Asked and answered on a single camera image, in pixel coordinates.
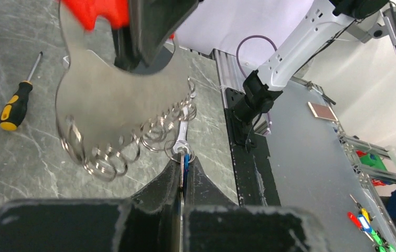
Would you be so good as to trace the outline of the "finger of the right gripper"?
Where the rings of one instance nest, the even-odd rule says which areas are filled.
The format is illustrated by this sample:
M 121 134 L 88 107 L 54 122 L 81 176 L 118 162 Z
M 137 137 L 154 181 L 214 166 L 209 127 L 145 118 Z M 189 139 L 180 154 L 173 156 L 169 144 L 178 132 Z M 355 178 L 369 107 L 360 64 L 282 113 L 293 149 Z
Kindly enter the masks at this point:
M 197 8 L 198 0 L 128 1 L 130 23 L 112 30 L 114 65 L 125 71 L 149 67 L 170 35 Z

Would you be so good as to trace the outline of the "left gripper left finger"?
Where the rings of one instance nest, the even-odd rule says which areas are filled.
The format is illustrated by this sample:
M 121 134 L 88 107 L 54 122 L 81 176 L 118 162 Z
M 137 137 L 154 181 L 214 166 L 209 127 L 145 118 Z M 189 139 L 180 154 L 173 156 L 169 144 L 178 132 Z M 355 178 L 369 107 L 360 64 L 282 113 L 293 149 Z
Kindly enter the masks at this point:
M 18 199 L 0 208 L 0 251 L 177 251 L 181 169 L 127 198 Z

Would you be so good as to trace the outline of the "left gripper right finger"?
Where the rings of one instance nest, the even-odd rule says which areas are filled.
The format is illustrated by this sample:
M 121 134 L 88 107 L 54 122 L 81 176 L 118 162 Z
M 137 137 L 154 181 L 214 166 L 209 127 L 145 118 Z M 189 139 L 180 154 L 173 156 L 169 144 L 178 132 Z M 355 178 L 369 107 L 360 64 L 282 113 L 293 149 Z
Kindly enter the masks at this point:
M 295 207 L 198 205 L 216 198 L 204 173 L 188 170 L 183 209 L 184 251 L 329 251 L 321 222 Z

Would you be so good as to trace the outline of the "blue tagged key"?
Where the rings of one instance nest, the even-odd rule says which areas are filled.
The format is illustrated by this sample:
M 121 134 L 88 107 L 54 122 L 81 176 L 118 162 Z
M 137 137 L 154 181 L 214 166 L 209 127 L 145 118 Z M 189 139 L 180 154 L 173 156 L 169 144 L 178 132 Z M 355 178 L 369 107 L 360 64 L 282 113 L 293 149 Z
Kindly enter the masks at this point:
M 181 168 L 181 184 L 180 189 L 183 197 L 186 195 L 188 170 L 189 170 L 190 154 L 185 152 L 181 154 L 180 168 Z

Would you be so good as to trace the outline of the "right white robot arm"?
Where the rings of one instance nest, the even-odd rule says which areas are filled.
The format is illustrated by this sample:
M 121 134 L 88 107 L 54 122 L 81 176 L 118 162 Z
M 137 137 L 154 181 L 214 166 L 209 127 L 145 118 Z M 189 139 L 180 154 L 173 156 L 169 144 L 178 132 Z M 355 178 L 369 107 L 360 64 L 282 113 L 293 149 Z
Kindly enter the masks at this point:
M 386 4 L 385 1 L 314 1 L 298 26 L 275 53 L 250 74 L 266 90 L 277 94 L 291 75 L 302 66 L 329 37 L 364 19 Z M 164 42 L 175 37 L 176 29 L 201 5 L 201 1 L 100 1 L 75 15 L 85 28 L 93 26 L 97 16 L 105 17 L 113 29 L 116 61 L 106 76 L 114 93 L 134 94 L 141 100 L 155 93 L 141 107 L 136 119 L 124 117 L 126 124 L 140 125 L 158 116 L 179 111 L 188 102 L 184 79 L 174 79 L 174 64 L 167 69 L 142 76 L 133 73 L 139 65 L 150 66 Z

